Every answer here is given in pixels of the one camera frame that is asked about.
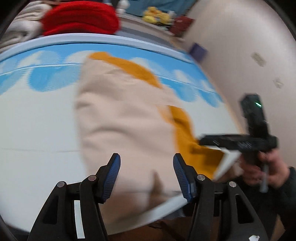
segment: metal screw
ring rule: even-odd
[[[94,181],[96,180],[96,175],[90,175],[88,179],[89,181]]]
[[[235,182],[229,182],[229,186],[231,186],[232,188],[235,188],[237,186],[237,184]]]
[[[65,182],[63,182],[63,181],[57,183],[57,187],[58,187],[58,188],[61,188],[61,187],[63,187],[64,185],[65,185]]]
[[[200,181],[203,181],[203,180],[205,179],[205,176],[199,174],[199,175],[197,176],[197,179],[200,180]]]

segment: wall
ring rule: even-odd
[[[244,93],[261,96],[271,133],[296,166],[296,42],[284,22],[262,0],[200,0],[188,16],[196,21],[183,47],[197,42],[209,51],[201,66],[243,126],[238,101]]]

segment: teal fabric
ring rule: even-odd
[[[185,11],[194,4],[195,0],[129,0],[130,7],[127,13],[142,16],[143,12],[149,7],[154,6],[163,12],[174,11],[177,16],[185,13]]]

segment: red towel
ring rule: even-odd
[[[74,1],[47,12],[41,20],[44,35],[61,33],[113,34],[119,28],[115,9],[104,3]]]

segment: blue circle pattern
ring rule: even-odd
[[[69,56],[85,50],[106,51],[115,57],[132,61],[141,60],[145,63],[145,67],[158,76],[164,85],[172,88],[183,101],[193,102],[201,97],[213,107],[218,107],[222,102],[213,85],[195,64],[133,47],[86,43],[42,47],[2,61],[0,63],[0,95],[10,89],[28,71],[30,71],[28,85],[35,91],[53,91],[75,83],[79,79],[82,63],[69,59]],[[187,81],[178,78],[174,73],[175,67]]]

